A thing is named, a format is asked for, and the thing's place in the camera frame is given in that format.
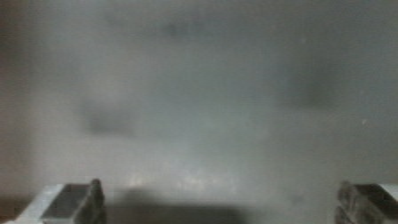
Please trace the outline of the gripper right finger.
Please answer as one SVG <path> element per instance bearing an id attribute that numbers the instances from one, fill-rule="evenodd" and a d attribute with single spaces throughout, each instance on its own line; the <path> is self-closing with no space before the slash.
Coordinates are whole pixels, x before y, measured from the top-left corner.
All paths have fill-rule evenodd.
<path id="1" fill-rule="evenodd" d="M 337 189 L 333 224 L 398 224 L 398 184 L 357 184 Z"/>

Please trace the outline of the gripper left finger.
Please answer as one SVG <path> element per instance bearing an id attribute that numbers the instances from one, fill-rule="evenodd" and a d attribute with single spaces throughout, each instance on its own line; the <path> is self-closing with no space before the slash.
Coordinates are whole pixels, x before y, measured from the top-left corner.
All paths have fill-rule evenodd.
<path id="1" fill-rule="evenodd" d="M 106 224 L 101 181 L 47 185 L 14 224 Z"/>

